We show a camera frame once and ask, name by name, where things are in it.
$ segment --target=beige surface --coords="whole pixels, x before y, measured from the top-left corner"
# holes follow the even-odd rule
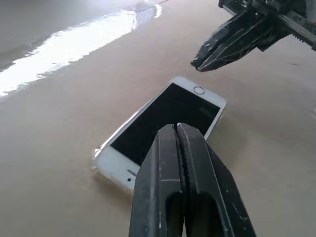
[[[127,236],[131,199],[96,182],[90,159],[174,76],[227,99],[210,143],[257,235],[314,236],[316,54],[288,37],[201,74],[189,62],[230,15],[209,0],[161,6],[161,17],[0,103],[1,236]]]

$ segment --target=reflective surface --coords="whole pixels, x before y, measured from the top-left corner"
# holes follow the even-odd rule
[[[97,7],[87,7],[92,3]],[[11,10],[0,7],[0,61],[22,58],[5,52],[32,46],[39,29],[49,32],[37,46],[89,19],[119,9],[135,11],[137,2],[103,9],[113,4],[3,1]],[[159,18],[2,97],[1,236],[128,236],[132,200],[110,183],[96,181],[91,159],[96,147],[175,76],[227,100],[210,142],[233,173],[257,235],[315,235],[315,52],[287,37],[266,52],[254,50],[217,71],[198,73],[190,61],[231,16],[217,1],[169,0],[161,7]],[[155,16],[156,7],[149,9],[146,14]],[[87,13],[88,19],[77,22]],[[32,24],[27,28],[25,22]]]
[[[149,9],[135,6],[132,7],[134,11],[120,10],[53,33],[42,45],[24,54],[23,58],[14,60],[12,66],[0,73],[0,96],[44,78],[130,33],[151,18],[161,16],[159,4],[150,7],[148,3],[147,7]]]

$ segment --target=smartphone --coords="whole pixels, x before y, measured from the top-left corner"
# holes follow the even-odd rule
[[[207,139],[225,105],[220,95],[176,77],[95,150],[95,167],[122,188],[134,190],[136,174],[159,129],[184,122]]]

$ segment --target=phone screen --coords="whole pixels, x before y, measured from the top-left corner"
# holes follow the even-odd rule
[[[111,146],[141,165],[159,129],[184,122],[205,135],[218,112],[219,107],[172,83]]]

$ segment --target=black plastic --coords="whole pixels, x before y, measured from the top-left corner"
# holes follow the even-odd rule
[[[130,237],[254,237],[230,171],[194,127],[167,125],[137,174]]]
[[[315,49],[316,26],[307,19],[305,0],[219,0],[219,7],[235,16],[203,43],[191,62],[200,72],[237,61],[256,47],[265,51],[289,34]]]

